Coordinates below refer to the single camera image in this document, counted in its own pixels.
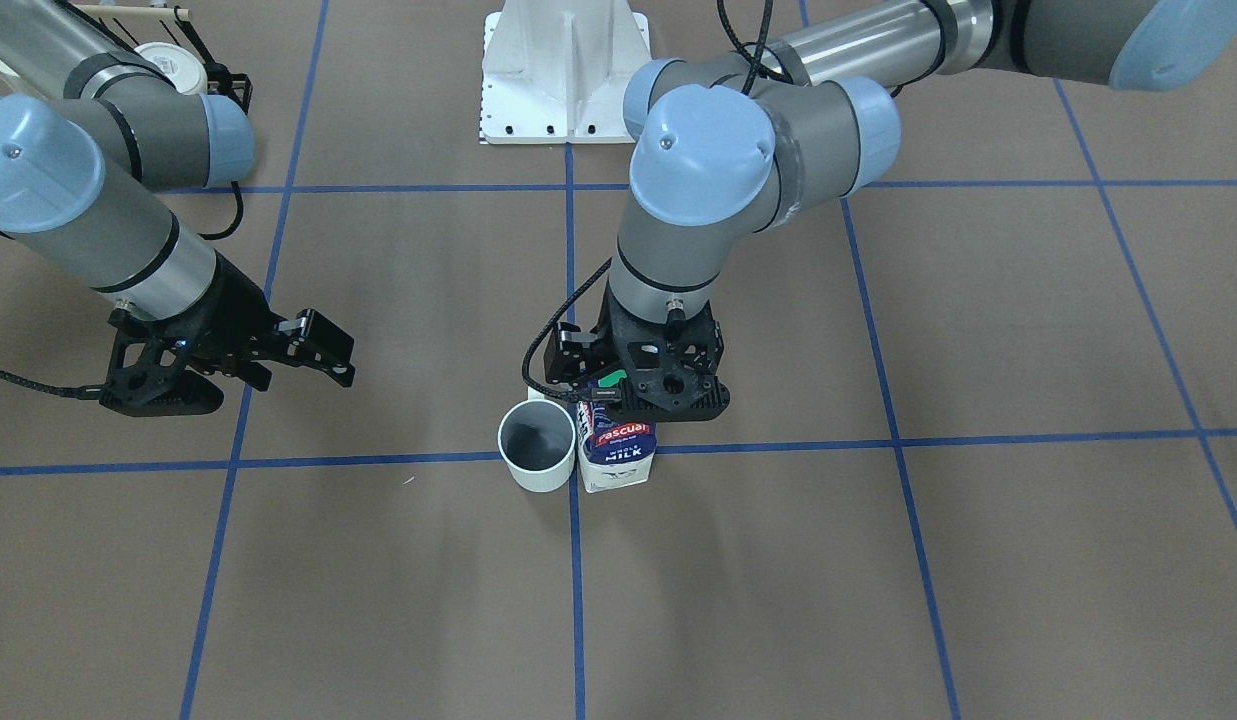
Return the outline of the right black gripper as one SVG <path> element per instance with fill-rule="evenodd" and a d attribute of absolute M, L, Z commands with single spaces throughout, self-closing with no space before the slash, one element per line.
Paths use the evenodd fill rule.
<path fill-rule="evenodd" d="M 315 309 L 285 320 L 272 313 L 263 291 L 225 256 L 216 255 L 214 278 L 200 299 L 173 318 L 174 341 L 199 366 L 235 366 L 275 354 L 289 366 L 307 366 L 329 375 L 343 388 L 353 387 L 353 336 Z"/>

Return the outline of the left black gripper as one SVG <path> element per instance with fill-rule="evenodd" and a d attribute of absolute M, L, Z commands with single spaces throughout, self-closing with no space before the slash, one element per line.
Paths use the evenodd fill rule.
<path fill-rule="evenodd" d="M 597 329 L 614 348 L 618 364 L 628 372 L 715 372 L 722 360 L 722 332 L 705 304 L 682 323 L 647 322 L 627 311 L 617 299 L 612 282 L 606 282 Z M 601 336 L 568 322 L 557 322 L 544 354 L 546 384 L 581 387 L 601 369 Z"/>

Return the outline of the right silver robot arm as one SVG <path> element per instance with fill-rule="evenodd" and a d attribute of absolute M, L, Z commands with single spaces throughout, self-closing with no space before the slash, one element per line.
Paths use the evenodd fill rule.
<path fill-rule="evenodd" d="M 160 199 L 254 167 L 254 129 L 230 96 L 184 95 L 66 1 L 0 1 L 0 58 L 36 94 L 0 96 L 0 234 L 114 306 L 106 388 L 143 402 L 267 388 L 267 362 L 353 384 L 353 338 L 315 311 L 293 320 Z"/>

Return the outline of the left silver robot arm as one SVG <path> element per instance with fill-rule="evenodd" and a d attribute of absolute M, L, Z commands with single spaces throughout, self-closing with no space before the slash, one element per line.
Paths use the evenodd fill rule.
<path fill-rule="evenodd" d="M 880 179 L 896 95 L 974 69 L 1170 92 L 1218 58 L 1237 1 L 884 1 L 709 61 L 654 59 L 623 92 L 630 195 L 591 332 L 553 315 L 524 355 L 537 392 L 636 418 L 729 405 L 709 306 L 734 245 Z"/>

